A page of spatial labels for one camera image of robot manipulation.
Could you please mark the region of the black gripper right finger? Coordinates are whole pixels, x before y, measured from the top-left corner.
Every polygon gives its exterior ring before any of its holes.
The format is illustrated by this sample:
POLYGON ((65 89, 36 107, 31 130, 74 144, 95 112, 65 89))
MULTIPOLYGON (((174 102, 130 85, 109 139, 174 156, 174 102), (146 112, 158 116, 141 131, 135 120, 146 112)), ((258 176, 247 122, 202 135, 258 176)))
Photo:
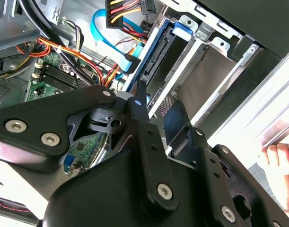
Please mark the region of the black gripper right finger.
POLYGON ((167 111, 164 130, 170 157, 193 165, 198 174, 200 205, 210 227, 288 225, 288 217, 232 152, 223 145, 208 145, 181 101, 167 111))

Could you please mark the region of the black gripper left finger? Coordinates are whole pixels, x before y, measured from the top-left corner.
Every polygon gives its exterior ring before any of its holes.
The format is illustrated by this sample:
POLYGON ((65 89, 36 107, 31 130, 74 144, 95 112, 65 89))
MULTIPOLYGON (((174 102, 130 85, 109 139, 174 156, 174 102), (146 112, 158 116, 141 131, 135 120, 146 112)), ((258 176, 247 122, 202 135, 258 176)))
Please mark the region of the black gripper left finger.
POLYGON ((140 174, 140 201, 150 211, 170 213, 179 199, 158 127, 146 108, 146 83, 128 99, 92 85, 0 109, 0 160, 50 173, 74 143, 95 132, 114 135, 110 156, 133 151, 140 174))

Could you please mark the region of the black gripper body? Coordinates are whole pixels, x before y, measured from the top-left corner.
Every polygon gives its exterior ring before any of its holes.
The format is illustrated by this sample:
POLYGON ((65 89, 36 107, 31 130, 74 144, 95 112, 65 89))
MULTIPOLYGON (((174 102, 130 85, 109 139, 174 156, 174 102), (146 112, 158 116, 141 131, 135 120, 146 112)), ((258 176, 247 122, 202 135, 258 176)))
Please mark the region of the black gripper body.
POLYGON ((206 193, 207 165, 219 158, 195 152, 196 168, 162 150, 119 153, 66 182, 51 197, 44 227, 207 227, 216 212, 206 193))

